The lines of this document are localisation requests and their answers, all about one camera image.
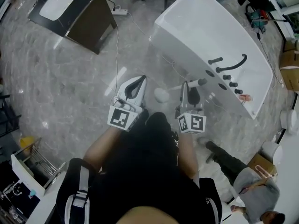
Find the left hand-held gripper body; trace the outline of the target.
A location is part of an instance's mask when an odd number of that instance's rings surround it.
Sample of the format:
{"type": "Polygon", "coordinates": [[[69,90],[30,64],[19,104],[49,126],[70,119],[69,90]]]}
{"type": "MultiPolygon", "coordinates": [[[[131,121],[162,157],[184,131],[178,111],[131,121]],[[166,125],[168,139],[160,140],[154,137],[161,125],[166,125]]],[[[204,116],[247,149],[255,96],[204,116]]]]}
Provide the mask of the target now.
{"type": "Polygon", "coordinates": [[[128,132],[140,118],[142,112],[142,107],[120,97],[114,97],[114,103],[109,108],[107,124],[128,132]]]}

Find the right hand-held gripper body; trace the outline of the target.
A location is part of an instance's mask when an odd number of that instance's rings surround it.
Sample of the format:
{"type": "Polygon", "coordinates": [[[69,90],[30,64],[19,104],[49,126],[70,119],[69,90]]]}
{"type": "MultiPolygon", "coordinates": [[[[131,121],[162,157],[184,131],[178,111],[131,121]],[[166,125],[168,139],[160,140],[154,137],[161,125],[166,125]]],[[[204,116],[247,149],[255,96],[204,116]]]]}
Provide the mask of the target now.
{"type": "Polygon", "coordinates": [[[177,106],[175,109],[175,118],[181,133],[199,134],[206,128],[206,116],[204,115],[203,104],[197,107],[183,109],[177,106]]]}

